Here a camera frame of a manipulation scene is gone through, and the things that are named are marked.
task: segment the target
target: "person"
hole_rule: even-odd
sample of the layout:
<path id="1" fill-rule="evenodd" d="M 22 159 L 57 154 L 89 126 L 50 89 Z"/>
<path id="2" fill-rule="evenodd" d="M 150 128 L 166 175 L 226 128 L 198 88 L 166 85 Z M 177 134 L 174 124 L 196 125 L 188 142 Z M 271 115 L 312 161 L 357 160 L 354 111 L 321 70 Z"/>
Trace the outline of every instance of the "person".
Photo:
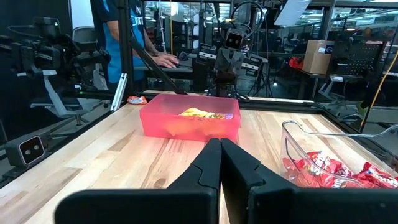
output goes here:
<path id="1" fill-rule="evenodd" d="M 119 47 L 119 14 L 117 0 L 90 0 L 91 12 L 98 43 L 104 47 L 111 56 L 109 65 L 103 65 L 108 81 L 108 89 L 116 91 L 121 76 L 121 56 Z M 141 16 L 141 3 L 139 0 L 130 1 L 130 17 L 132 32 L 145 51 L 152 57 L 157 65 L 166 68 L 175 68 L 179 64 L 177 58 L 167 53 L 156 50 L 144 29 Z M 144 62 L 133 49 L 132 62 L 134 67 L 144 66 Z M 142 91 L 144 87 L 144 71 L 134 70 L 134 88 Z"/>

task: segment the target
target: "transparent bowl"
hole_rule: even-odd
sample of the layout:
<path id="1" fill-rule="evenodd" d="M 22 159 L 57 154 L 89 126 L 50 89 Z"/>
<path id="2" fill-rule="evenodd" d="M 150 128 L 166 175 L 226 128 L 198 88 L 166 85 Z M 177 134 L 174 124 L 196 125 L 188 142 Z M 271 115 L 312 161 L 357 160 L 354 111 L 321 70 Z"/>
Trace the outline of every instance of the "transparent bowl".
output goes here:
<path id="1" fill-rule="evenodd" d="M 305 131 L 296 121 L 285 121 L 279 175 L 300 187 L 362 188 L 351 174 L 360 173 L 369 162 L 397 177 L 395 149 L 369 144 L 369 140 L 398 138 L 397 132 L 398 125 L 379 134 L 314 133 Z"/>

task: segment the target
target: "small orange object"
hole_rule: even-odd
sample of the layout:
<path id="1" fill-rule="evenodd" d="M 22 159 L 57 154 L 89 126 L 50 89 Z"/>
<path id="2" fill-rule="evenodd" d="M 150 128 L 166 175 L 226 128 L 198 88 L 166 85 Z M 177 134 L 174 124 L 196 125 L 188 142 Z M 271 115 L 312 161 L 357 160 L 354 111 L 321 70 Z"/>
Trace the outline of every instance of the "small orange object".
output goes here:
<path id="1" fill-rule="evenodd" d="M 127 99 L 127 102 L 133 105 L 145 105 L 147 104 L 147 100 L 145 99 L 145 97 L 137 97 L 137 96 L 130 96 Z"/>

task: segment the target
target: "red candy wrapper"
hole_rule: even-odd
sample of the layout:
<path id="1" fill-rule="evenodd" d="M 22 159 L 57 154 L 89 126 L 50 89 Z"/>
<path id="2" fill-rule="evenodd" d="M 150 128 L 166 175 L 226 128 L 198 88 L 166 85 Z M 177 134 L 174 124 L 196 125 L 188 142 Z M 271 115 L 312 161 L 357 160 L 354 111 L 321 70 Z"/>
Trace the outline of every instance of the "red candy wrapper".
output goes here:
<path id="1" fill-rule="evenodd" d="M 398 177 L 392 177 L 369 162 L 365 162 L 363 170 L 353 175 L 353 178 L 366 188 L 398 188 Z"/>
<path id="2" fill-rule="evenodd" d="M 282 162 L 287 170 L 285 178 L 301 187 L 360 187 L 358 184 L 342 179 L 337 179 L 329 173 L 351 177 L 352 172 L 340 161 L 331 159 L 322 152 L 307 153 L 313 165 L 308 159 L 298 161 L 283 158 Z"/>

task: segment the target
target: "snack package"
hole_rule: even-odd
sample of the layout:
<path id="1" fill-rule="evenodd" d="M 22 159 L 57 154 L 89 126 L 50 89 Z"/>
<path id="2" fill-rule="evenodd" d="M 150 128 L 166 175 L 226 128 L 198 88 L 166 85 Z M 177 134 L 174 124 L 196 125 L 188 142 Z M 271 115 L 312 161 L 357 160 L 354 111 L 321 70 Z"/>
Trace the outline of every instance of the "snack package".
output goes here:
<path id="1" fill-rule="evenodd" d="M 322 171 L 326 170 L 341 177 L 351 177 L 352 172 L 342 162 L 331 159 L 322 152 L 309 152 L 307 155 L 316 166 L 308 159 L 297 161 L 291 161 L 288 158 L 282 159 L 284 167 L 287 170 L 284 174 L 286 179 L 300 187 L 360 187 L 354 182 L 336 178 Z"/>
<path id="2" fill-rule="evenodd" d="M 181 116 L 196 116 L 201 118 L 216 118 L 216 119 L 232 119 L 233 114 L 222 114 L 222 113 L 212 113 L 201 111 L 197 108 L 189 108 L 185 110 L 183 113 L 180 113 Z"/>
<path id="3" fill-rule="evenodd" d="M 127 99 L 127 102 L 130 104 L 134 104 L 134 105 L 145 105 L 147 104 L 147 100 L 145 99 L 145 97 L 136 97 L 136 96 L 130 96 Z"/>
<path id="4" fill-rule="evenodd" d="M 398 177 L 392 177 L 369 162 L 365 162 L 363 170 L 353 175 L 353 178 L 366 188 L 398 188 Z"/>

